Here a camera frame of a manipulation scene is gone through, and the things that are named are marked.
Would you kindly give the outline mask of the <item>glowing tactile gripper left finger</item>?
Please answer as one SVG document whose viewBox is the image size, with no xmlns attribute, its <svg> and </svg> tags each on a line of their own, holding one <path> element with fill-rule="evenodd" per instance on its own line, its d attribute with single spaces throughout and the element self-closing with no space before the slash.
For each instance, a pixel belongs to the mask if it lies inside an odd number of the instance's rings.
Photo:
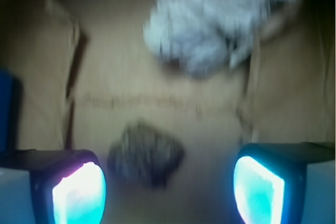
<svg viewBox="0 0 336 224">
<path fill-rule="evenodd" d="M 1 223 L 100 223 L 106 187 L 93 151 L 2 151 Z"/>
</svg>

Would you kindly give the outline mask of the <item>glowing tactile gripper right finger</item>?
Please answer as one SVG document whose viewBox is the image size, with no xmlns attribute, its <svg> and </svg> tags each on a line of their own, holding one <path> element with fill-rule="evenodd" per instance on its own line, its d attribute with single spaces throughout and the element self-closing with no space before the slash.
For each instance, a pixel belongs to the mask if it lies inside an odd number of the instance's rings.
<svg viewBox="0 0 336 224">
<path fill-rule="evenodd" d="M 233 192 L 243 223 L 335 223 L 335 144 L 247 144 Z"/>
</svg>

